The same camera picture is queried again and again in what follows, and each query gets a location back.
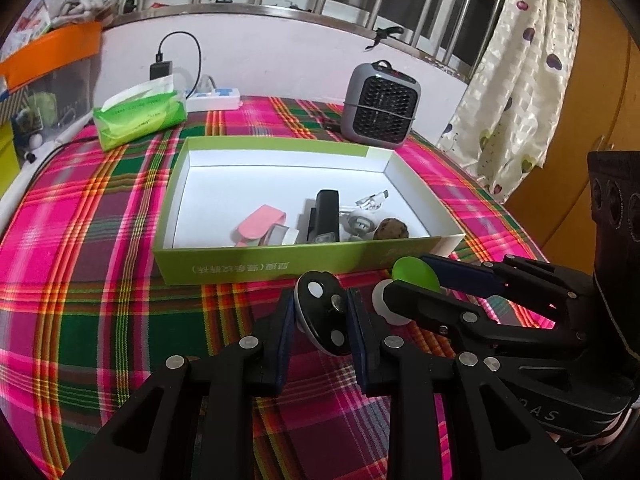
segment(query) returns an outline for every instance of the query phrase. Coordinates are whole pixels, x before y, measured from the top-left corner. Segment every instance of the tissue box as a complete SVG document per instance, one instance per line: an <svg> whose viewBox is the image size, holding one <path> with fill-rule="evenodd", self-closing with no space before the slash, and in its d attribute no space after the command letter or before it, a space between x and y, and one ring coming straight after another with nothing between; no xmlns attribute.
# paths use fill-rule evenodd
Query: tissue box
<svg viewBox="0 0 640 480"><path fill-rule="evenodd" d="M107 99L94 109L104 152L187 119L184 96L174 90L174 76L146 81Z"/></svg>
<svg viewBox="0 0 640 480"><path fill-rule="evenodd" d="M340 203L389 190L383 208L411 238L236 248L237 227L267 204L306 239L321 189ZM239 283L387 269L402 256L447 256L463 231L424 181L391 150L275 137L190 137L169 179L154 256L169 285Z"/></svg>

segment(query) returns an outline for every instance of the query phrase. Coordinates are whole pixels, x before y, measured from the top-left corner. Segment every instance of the floral curtain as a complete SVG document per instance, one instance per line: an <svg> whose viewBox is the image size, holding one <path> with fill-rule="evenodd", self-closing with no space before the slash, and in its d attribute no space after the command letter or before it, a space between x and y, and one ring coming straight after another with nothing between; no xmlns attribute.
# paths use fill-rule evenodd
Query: floral curtain
<svg viewBox="0 0 640 480"><path fill-rule="evenodd" d="M438 147L505 202L545 161L574 64L580 0L505 0Z"/></svg>

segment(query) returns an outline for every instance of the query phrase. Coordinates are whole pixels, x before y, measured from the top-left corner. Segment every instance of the green box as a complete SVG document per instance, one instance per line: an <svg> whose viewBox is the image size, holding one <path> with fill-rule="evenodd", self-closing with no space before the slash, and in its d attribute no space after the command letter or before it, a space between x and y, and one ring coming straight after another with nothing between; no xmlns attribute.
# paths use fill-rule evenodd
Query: green box
<svg viewBox="0 0 640 480"><path fill-rule="evenodd" d="M340 204L352 205L385 188L390 196L381 214L405 222L411 238L234 247L234 226L262 204L287 212L287 226L304 237L306 212L321 189L338 189ZM190 137L169 179L154 256L169 285L241 283L309 270L387 269L402 256L447 256L463 237L431 189L392 150L324 140Z"/></svg>

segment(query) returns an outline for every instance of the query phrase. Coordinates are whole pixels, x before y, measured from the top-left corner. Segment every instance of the gray heater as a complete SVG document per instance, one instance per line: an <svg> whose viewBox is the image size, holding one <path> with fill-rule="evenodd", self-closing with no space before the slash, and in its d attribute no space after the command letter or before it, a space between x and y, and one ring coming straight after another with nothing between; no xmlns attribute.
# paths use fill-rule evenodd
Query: gray heater
<svg viewBox="0 0 640 480"><path fill-rule="evenodd" d="M354 142L397 148L411 130L420 85L385 60L358 65L351 75L340 130Z"/></svg>

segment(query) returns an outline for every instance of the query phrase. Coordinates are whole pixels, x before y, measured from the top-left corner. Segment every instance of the plaid bedsheet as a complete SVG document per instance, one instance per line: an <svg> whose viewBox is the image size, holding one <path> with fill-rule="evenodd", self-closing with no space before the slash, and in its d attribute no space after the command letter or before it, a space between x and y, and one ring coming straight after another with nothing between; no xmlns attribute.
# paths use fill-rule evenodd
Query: plaid bedsheet
<svg viewBox="0 0 640 480"><path fill-rule="evenodd" d="M324 131L334 105L245 97L232 112L192 114L182 128L103 154L97 142L57 155L28 192L0 245L0 409L34 462L58 478L149 373L172 354L207 356L251 332L292 281L166 286L151 246L165 187L189 136L255 135L340 141ZM81 135L92 135L91 128ZM516 222L428 143L398 153L466 231L452 257L542 255ZM341 277L364 297L385 272ZM550 323L500 299L481 301L508 324ZM415 323L396 333L452 356ZM383 479L388 399L367 399L351 360L297 333L289 382L254 409L256 478ZM450 465L441 423L445 476Z"/></svg>

